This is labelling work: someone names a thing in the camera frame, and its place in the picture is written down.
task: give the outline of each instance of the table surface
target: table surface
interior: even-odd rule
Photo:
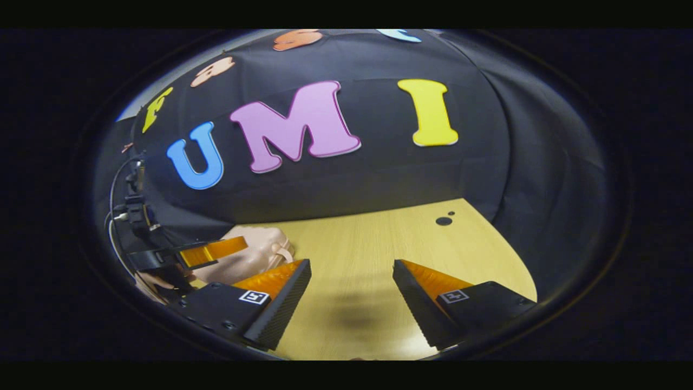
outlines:
[[[453,220],[436,224],[439,217]],[[344,217],[260,223],[280,228],[313,276],[274,355],[285,359],[422,359],[426,343],[392,279],[404,259],[536,301],[529,271],[464,199]]]

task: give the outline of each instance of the letter u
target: letter u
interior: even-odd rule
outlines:
[[[200,145],[204,160],[207,162],[207,170],[195,172],[187,154],[185,154],[185,140],[179,139],[168,147],[166,155],[173,161],[173,166],[178,175],[188,187],[192,189],[208,189],[219,183],[224,175],[224,162],[219,156],[219,151],[214,144],[211,131],[214,128],[212,122],[199,125],[190,132],[190,139],[194,139]]]

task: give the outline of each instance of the screw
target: screw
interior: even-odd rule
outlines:
[[[221,323],[221,326],[223,326],[224,328],[226,328],[228,330],[236,329],[236,326],[231,321],[224,321]]]

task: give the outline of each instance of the pink letter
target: pink letter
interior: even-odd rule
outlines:
[[[313,144],[308,148],[313,157],[331,157],[360,148],[361,140],[349,132],[337,104],[340,88],[337,81],[300,88],[286,118],[261,102],[234,111],[230,118],[240,124],[253,155],[250,169],[265,173],[281,166],[281,158],[270,152],[266,142],[271,142],[292,161],[299,161],[306,129],[313,137]]]

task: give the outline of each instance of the cable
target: cable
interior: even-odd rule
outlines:
[[[106,217],[103,219],[103,230],[106,230],[106,227],[108,224],[108,217],[110,217],[110,216],[111,216],[111,212],[108,212],[108,214],[106,214]]]
[[[113,241],[113,220],[109,221],[108,223],[108,237],[111,239],[111,246],[113,247],[113,251],[116,253],[116,256],[118,256],[118,260],[120,260],[121,264],[123,265],[123,268],[132,276],[133,279],[137,279],[135,275],[130,271],[130,268],[125,265],[125,262],[123,261],[123,258],[121,257],[120,252],[118,252],[118,248],[116,248],[116,243]]]
[[[111,214],[111,218],[112,218],[113,215],[114,215],[114,213],[113,213],[113,193],[115,192],[115,189],[116,189],[116,183],[118,182],[118,177],[121,175],[121,172],[123,171],[123,169],[124,169],[129,163],[131,163],[131,162],[133,162],[133,161],[135,161],[135,160],[137,160],[137,161],[142,161],[142,158],[140,158],[140,157],[129,158],[127,161],[125,161],[125,162],[123,163],[123,165],[121,165],[120,168],[118,168],[118,171],[116,172],[116,175],[113,177],[113,181],[111,182],[111,192],[110,192],[110,197],[109,197],[109,202],[108,202],[108,205],[109,205],[109,214]],[[116,239],[118,240],[118,246],[120,246],[120,247],[122,248],[122,247],[123,247],[123,242],[121,241],[121,236],[120,236],[120,234],[118,233],[118,226],[117,226],[117,225],[115,226],[115,229],[114,229],[114,230],[115,230],[115,232],[116,232]]]

